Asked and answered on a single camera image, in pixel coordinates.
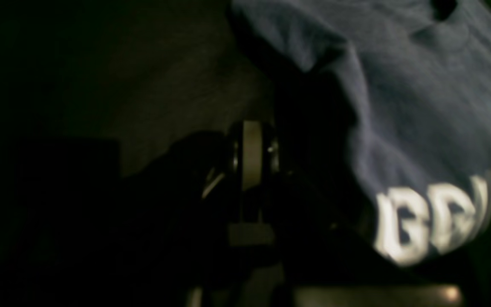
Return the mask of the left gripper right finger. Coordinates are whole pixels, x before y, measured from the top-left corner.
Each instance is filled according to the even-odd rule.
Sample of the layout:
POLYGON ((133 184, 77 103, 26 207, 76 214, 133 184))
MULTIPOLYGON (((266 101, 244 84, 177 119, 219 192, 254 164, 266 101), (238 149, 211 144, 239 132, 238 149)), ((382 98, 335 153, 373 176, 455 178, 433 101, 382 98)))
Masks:
POLYGON ((454 284, 429 284, 383 260, 331 212, 315 186, 280 170, 273 128, 241 124, 241 241, 277 245, 291 279, 285 307, 463 307, 454 284))

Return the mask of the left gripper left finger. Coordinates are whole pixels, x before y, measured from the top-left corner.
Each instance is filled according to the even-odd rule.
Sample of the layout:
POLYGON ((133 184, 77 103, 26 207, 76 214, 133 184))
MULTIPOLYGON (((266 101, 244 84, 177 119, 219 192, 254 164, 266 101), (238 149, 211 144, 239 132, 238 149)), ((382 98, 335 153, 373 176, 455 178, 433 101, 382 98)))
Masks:
POLYGON ((181 304, 202 280, 210 194, 240 167, 242 134, 189 134, 127 177, 115 139, 14 142, 0 169, 0 307, 181 304))

